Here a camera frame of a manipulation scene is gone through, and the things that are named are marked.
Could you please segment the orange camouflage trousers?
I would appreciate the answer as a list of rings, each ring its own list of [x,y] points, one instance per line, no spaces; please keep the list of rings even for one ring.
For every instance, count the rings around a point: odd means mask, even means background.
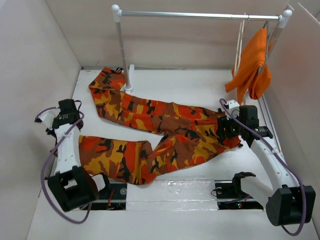
[[[240,145],[217,136],[219,91],[200,71],[139,70],[134,92],[110,68],[83,71],[74,96],[83,100],[82,166],[133,185],[197,166]]]

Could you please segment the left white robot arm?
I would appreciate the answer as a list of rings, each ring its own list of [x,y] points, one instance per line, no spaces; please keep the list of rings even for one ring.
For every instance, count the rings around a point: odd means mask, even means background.
[[[47,184],[64,212],[108,198],[112,193],[104,173],[91,176],[81,165],[79,138],[84,116],[76,103],[73,99],[60,100],[58,114],[50,110],[40,116],[46,133],[56,139],[56,167]]]

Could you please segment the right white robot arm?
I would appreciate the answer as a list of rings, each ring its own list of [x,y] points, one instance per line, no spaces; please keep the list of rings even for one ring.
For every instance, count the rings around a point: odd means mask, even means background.
[[[254,105],[239,105],[235,100],[221,98],[220,111],[225,116],[218,119],[217,135],[221,140],[241,137],[263,166],[271,187],[262,183],[252,172],[236,173],[231,191],[237,197],[248,195],[264,209],[273,226],[303,225],[312,218],[316,192],[304,185],[300,177],[278,153],[272,132],[260,126],[258,109]]]

